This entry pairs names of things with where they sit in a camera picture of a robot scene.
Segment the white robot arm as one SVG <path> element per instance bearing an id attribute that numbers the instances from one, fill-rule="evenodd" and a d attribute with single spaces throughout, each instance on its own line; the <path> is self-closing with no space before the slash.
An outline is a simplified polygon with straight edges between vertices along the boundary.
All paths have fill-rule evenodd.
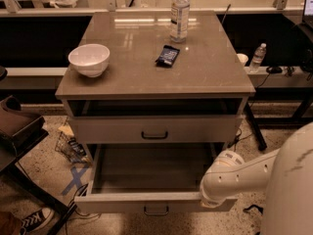
<path id="1" fill-rule="evenodd" d="M 225 150 L 201 180 L 201 202 L 221 206 L 243 192 L 264 191 L 260 235 L 313 235 L 313 123 L 292 134 L 281 148 L 249 162 Z"/>

